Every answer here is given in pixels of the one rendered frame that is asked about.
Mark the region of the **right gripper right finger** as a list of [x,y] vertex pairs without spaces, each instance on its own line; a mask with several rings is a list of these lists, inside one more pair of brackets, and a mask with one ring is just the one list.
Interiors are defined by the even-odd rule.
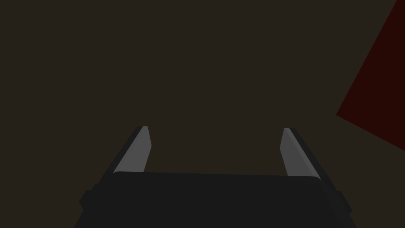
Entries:
[[297,129],[283,129],[280,152],[288,176],[316,177],[329,185],[327,173]]

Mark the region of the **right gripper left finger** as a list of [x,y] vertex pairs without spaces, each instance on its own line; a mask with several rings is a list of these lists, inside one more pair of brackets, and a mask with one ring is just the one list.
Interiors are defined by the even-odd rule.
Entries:
[[150,150],[151,139],[148,127],[137,127],[108,166],[100,181],[105,181],[116,172],[144,172]]

